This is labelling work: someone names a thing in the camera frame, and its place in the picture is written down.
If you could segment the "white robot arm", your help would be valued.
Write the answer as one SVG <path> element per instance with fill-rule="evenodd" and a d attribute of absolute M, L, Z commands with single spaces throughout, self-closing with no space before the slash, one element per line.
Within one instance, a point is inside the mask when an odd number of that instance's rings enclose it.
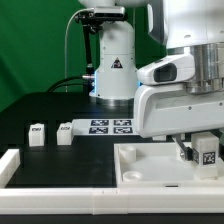
<path fill-rule="evenodd" d="M 138 70 L 142 86 L 134 121 L 142 137 L 192 134 L 187 160 L 215 163 L 211 129 L 224 127 L 224 0 L 80 0 L 86 7 L 139 6 L 148 10 L 149 35 L 167 55 Z"/>

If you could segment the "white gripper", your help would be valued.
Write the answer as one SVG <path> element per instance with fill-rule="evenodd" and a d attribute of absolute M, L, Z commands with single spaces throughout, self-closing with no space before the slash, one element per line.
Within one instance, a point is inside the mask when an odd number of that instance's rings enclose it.
<path fill-rule="evenodd" d="M 191 95 L 183 84 L 138 88 L 134 98 L 134 126 L 143 138 L 174 135 L 183 161 L 193 160 L 182 133 L 224 128 L 224 92 Z"/>

